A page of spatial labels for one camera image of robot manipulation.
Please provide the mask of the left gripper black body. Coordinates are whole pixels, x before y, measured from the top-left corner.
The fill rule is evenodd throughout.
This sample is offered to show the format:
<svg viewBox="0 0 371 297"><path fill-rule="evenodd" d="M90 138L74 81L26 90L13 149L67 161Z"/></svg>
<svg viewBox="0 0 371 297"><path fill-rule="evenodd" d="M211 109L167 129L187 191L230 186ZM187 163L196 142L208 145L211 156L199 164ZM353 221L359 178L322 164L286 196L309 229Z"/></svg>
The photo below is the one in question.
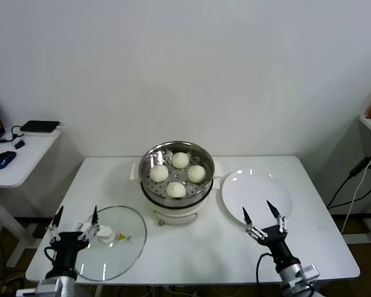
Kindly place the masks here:
<svg viewBox="0 0 371 297"><path fill-rule="evenodd" d="M50 242L46 247L46 257L52 264L46 278L70 277L77 278L75 263L78 253L87 248L89 240L78 240L82 232L61 232L60 241Z"/></svg>

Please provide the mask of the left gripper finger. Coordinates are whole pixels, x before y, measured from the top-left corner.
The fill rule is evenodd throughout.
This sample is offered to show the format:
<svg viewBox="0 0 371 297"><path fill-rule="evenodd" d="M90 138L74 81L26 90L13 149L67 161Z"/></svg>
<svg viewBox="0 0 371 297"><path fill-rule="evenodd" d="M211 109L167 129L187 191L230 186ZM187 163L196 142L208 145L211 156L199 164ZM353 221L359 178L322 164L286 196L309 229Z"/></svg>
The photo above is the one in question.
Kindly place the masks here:
<svg viewBox="0 0 371 297"><path fill-rule="evenodd" d="M61 206L59 208L58 212L53 217L50 225L48 226L48 233L50 235L50 241L51 242L56 242L56 241L61 240L61 237L60 237L59 232L58 232L58 226L59 226L59 223L60 223L60 220L61 220L63 210L64 210L64 207Z"/></svg>
<svg viewBox="0 0 371 297"><path fill-rule="evenodd" d="M95 206L90 226L80 236L78 236L77 239L78 240L91 240L97 235L98 232L99 232L98 212L97 212L97 206Z"/></svg>

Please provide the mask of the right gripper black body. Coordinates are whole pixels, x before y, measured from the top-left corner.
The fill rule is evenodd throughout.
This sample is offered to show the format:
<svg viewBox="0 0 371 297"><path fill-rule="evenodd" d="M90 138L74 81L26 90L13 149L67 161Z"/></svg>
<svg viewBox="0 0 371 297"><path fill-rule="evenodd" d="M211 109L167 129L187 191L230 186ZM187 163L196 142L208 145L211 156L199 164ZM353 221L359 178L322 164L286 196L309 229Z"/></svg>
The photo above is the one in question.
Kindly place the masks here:
<svg viewBox="0 0 371 297"><path fill-rule="evenodd" d="M276 269L285 269L298 264L298 258L293 256L285 242L287 236L285 231L281 233L278 226L264 228L262 231L268 236L265 239L260 239L258 243L270 250Z"/></svg>

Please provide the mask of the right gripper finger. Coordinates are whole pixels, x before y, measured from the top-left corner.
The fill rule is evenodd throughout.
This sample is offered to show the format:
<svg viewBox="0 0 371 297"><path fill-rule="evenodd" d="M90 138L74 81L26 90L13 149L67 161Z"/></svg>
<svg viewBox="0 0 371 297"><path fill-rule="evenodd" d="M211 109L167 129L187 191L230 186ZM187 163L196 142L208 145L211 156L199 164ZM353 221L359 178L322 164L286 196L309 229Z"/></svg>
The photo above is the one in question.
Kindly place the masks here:
<svg viewBox="0 0 371 297"><path fill-rule="evenodd" d="M268 207L276 219L277 225L279 227L279 232L280 233L286 233L287 232L287 220L286 217L282 217L281 214L279 213L279 210L270 202L267 201Z"/></svg>
<svg viewBox="0 0 371 297"><path fill-rule="evenodd" d="M265 240L268 237L268 234L266 232L264 232L263 230L257 228L253 224L249 214L247 213L247 211L244 207L242 208L242 211L243 211L243 214L244 214L244 221L245 221L245 225L246 225L246 228L245 228L246 233L256 241Z"/></svg>

